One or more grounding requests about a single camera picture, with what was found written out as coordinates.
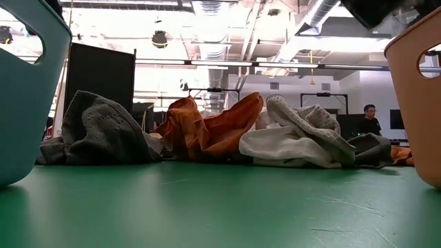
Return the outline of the person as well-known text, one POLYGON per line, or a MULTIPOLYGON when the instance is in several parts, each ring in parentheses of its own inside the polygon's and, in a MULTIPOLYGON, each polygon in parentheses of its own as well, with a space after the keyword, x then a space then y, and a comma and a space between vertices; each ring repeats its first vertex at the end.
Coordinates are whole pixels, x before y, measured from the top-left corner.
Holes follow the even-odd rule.
POLYGON ((380 133, 381 127, 378 119, 376 118, 376 107, 373 104, 364 106, 364 118, 358 124, 358 132, 360 134, 375 134, 382 136, 380 133))

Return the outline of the black metal stand frame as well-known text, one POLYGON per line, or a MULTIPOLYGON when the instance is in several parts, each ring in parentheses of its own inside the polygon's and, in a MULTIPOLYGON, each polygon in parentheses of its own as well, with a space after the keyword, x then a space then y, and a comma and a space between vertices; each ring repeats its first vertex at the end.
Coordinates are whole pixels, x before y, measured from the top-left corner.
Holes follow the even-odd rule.
POLYGON ((203 108, 208 112, 222 112, 226 107, 229 92, 234 92, 237 99, 240 99, 240 90, 224 89, 221 87, 189 88, 187 92, 188 96, 194 99, 200 96, 203 108))
POLYGON ((317 96, 317 97, 338 97, 338 96, 342 96, 345 98, 345 102, 342 103, 345 107, 345 114, 348 115, 349 114, 349 96, 348 94, 332 94, 329 92, 317 92, 317 93, 300 93, 300 106, 303 107, 304 105, 304 101, 303 98, 304 96, 317 96))

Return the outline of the dark grey towel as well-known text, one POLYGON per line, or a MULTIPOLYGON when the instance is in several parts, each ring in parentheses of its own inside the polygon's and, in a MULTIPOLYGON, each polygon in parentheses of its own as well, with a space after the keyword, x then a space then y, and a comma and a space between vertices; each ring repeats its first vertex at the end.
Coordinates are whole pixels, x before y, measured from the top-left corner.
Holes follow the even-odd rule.
POLYGON ((393 164, 388 138, 369 133, 351 138, 348 143, 356 148, 355 167, 381 169, 393 164))
POLYGON ((162 160, 163 144, 119 103, 77 91, 61 135, 40 144, 37 165, 130 165, 162 160))

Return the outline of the black divider screen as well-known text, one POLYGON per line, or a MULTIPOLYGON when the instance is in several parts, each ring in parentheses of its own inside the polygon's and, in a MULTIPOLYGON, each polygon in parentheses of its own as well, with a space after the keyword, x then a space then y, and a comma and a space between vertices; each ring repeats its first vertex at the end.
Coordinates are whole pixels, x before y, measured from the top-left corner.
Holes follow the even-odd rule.
POLYGON ((363 114, 338 114, 336 120, 340 125, 340 134, 345 140, 359 135, 359 124, 363 120, 363 114))

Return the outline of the black booth screen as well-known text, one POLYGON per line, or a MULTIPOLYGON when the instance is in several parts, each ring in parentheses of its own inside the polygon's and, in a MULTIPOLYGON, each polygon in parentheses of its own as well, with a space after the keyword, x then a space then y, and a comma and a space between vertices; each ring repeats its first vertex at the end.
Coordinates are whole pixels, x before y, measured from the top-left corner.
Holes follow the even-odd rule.
POLYGON ((141 129, 150 133, 154 130, 154 104, 134 103, 132 117, 140 125, 141 129))

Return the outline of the black wall monitor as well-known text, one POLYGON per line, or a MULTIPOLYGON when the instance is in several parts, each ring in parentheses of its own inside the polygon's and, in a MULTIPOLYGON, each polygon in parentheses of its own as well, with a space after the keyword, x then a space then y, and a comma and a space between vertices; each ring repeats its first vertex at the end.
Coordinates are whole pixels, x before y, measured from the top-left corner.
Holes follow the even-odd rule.
POLYGON ((400 110, 390 110, 390 129, 391 130, 404 130, 404 123, 400 110))

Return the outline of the green table mat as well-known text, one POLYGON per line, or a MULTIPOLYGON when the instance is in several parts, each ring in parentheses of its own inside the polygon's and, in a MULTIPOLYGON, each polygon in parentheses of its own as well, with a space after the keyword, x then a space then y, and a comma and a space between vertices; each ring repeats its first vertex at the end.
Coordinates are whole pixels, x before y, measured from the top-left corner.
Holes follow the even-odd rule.
POLYGON ((441 248, 412 167, 36 166, 0 190, 0 248, 441 248))

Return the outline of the black partition panel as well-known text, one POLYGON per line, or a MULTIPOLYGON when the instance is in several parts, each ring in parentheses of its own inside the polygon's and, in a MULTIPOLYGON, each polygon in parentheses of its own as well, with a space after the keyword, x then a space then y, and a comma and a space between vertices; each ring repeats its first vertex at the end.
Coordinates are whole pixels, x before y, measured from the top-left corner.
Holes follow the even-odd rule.
POLYGON ((68 59, 63 110, 79 90, 98 94, 132 111, 136 52, 73 43, 68 59))

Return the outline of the long ceiling light rail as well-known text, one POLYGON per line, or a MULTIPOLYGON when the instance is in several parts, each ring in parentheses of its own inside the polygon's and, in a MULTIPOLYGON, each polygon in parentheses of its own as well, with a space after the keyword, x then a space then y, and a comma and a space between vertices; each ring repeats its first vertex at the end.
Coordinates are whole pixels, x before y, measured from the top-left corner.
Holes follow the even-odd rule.
POLYGON ((339 70, 372 70, 387 71, 387 66, 380 65, 345 65, 323 63, 274 63, 258 61, 192 61, 167 59, 137 59, 136 63, 151 65, 201 65, 201 66, 233 66, 233 67, 262 67, 262 68, 309 68, 309 69, 339 69, 339 70))

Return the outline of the orange plastic basket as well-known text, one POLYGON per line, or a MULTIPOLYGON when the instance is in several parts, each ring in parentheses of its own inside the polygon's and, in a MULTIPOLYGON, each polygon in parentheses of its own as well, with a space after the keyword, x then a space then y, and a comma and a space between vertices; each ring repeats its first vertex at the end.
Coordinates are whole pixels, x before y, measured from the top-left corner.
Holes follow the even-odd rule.
POLYGON ((441 6, 384 49, 418 176, 441 189, 441 73, 420 71, 424 53, 441 44, 441 6))

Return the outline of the orange towel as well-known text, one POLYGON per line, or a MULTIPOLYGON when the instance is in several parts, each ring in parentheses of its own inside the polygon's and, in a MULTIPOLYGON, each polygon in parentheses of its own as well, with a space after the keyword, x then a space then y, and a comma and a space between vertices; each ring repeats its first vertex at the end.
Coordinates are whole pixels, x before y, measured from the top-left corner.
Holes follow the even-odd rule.
POLYGON ((394 166, 414 166, 413 156, 409 147, 392 146, 391 157, 394 166))
POLYGON ((156 128, 178 160, 223 162, 239 153, 239 140, 254 125, 263 108, 263 98, 251 93, 230 109, 204 117, 188 96, 173 102, 166 121, 156 128))

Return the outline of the teal plastic basket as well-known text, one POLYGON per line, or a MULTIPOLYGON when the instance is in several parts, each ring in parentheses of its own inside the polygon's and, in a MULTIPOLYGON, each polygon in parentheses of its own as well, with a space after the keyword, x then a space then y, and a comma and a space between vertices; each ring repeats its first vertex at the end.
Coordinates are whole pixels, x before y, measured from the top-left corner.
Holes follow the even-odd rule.
POLYGON ((41 39, 34 64, 0 48, 0 188, 34 166, 72 33, 45 0, 0 0, 0 7, 41 39))

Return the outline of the light grey waffle towel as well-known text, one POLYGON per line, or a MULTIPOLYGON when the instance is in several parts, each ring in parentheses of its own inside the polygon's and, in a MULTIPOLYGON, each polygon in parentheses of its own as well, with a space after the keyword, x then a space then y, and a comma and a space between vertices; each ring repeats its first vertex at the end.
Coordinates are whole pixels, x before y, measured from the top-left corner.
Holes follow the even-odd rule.
POLYGON ((292 127, 301 138, 310 138, 323 148, 333 162, 341 165, 355 161, 355 147, 340 135, 340 125, 336 118, 320 105, 294 109, 287 104, 281 94, 266 98, 269 116, 281 126, 292 127))

